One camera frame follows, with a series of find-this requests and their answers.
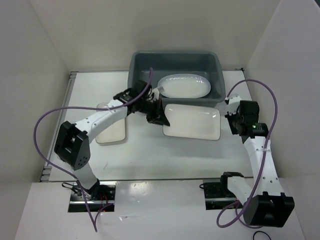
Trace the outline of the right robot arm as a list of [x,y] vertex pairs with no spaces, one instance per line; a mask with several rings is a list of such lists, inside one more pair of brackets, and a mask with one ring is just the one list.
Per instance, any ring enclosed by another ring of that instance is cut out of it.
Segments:
[[239,172],[224,172],[220,178],[220,193],[236,196],[243,206],[245,224],[251,227],[282,228],[295,207],[293,197],[282,187],[271,152],[269,129],[259,122],[259,104],[232,96],[225,100],[231,133],[241,137],[247,151],[254,184],[250,186]]

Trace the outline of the rectangular white plate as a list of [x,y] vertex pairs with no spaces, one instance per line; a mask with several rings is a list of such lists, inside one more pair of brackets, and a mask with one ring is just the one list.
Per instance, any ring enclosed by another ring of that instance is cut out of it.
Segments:
[[101,132],[95,141],[98,144],[110,144],[123,141],[126,137],[125,119],[120,119]]
[[164,109],[170,126],[163,126],[168,137],[217,141],[221,136],[220,111],[212,107],[168,104]]

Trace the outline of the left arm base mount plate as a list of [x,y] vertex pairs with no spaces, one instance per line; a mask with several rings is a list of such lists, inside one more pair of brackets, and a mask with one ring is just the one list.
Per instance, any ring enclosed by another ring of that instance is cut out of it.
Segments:
[[[91,212],[98,212],[106,206],[103,212],[113,212],[115,209],[116,186],[115,181],[102,181],[102,193],[91,197],[90,194],[85,193],[86,201]],[[83,213],[87,212],[86,203],[79,186],[73,182],[63,182],[63,188],[70,190],[70,199],[68,204],[69,213]]]

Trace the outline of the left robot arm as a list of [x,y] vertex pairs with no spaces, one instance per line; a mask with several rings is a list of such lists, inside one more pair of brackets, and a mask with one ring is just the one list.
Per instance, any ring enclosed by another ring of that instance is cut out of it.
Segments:
[[140,80],[116,94],[102,110],[75,123],[65,121],[59,127],[54,152],[71,167],[82,186],[81,193],[88,200],[107,192],[89,164],[91,142],[111,125],[136,112],[145,114],[150,124],[170,126],[162,101],[155,98],[149,83]]

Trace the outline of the large oval white plate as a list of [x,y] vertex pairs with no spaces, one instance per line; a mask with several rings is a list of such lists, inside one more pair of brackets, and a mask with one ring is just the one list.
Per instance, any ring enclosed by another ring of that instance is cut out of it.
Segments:
[[211,91],[211,84],[205,77],[190,73],[165,76],[158,81],[157,87],[163,87],[162,96],[179,99],[198,99]]

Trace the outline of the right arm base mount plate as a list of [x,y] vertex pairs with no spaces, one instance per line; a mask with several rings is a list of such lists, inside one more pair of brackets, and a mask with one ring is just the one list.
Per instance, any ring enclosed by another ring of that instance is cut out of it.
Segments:
[[199,188],[204,194],[206,210],[222,210],[237,200],[237,197],[228,190],[227,180],[204,179]]

